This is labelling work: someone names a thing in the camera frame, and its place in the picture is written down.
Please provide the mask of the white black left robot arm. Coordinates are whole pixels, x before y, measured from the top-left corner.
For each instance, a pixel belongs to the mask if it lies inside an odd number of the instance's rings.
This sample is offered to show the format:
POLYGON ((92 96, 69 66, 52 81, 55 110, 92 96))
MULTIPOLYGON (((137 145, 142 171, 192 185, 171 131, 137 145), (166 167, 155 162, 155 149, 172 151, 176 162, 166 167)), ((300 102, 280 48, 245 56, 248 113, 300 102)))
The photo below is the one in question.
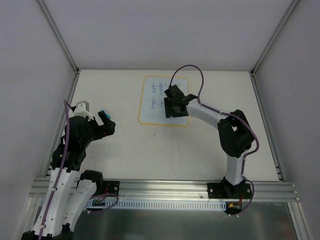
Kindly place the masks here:
POLYGON ((72 240, 88 200, 103 194, 103 174, 85 170, 77 182, 76 192, 70 196, 89 144, 115 133, 116 124, 108 114, 102 110, 98 116, 102 125, 88 113, 75 113, 67 119, 65 135, 52 154, 50 183, 43 207, 32 229, 22 234, 23 240, 72 240))

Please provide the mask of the blue whiteboard eraser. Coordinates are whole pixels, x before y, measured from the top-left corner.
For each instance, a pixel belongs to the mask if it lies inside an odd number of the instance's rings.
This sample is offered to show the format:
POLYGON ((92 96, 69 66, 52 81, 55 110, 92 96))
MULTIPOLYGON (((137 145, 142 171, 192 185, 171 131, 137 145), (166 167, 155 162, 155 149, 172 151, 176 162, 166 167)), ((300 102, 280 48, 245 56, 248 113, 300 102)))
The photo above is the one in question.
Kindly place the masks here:
POLYGON ((108 120, 111 119, 110 115, 107 114, 104 109, 100 110, 100 111, 98 112, 98 115, 99 115, 99 117, 100 117, 101 119, 108 119, 108 120))

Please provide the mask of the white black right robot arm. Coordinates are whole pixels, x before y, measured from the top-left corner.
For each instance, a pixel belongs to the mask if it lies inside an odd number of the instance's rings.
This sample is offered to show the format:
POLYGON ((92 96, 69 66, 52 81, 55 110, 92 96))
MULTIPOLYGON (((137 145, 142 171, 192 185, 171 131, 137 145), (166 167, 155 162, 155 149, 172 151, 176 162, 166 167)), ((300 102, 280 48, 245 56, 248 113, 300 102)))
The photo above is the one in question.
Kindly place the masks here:
POLYGON ((217 129, 222 150, 227 155, 226 172, 213 190, 220 198, 239 198, 246 184, 244 177, 245 154, 254 137, 242 111, 223 112, 199 103, 193 94, 164 98, 165 117, 194 117, 217 129))

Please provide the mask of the yellow framed whiteboard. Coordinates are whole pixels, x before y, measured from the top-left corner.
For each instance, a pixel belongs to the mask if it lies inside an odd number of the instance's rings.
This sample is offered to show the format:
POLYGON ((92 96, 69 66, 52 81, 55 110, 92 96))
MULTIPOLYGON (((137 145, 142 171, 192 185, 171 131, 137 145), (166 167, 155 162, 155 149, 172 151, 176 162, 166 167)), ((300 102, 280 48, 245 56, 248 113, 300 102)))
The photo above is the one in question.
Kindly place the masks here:
POLYGON ((144 78, 138 114, 140 124, 162 127, 186 127, 189 124, 187 116, 166 118, 164 98, 170 81, 169 76, 148 75, 144 78))

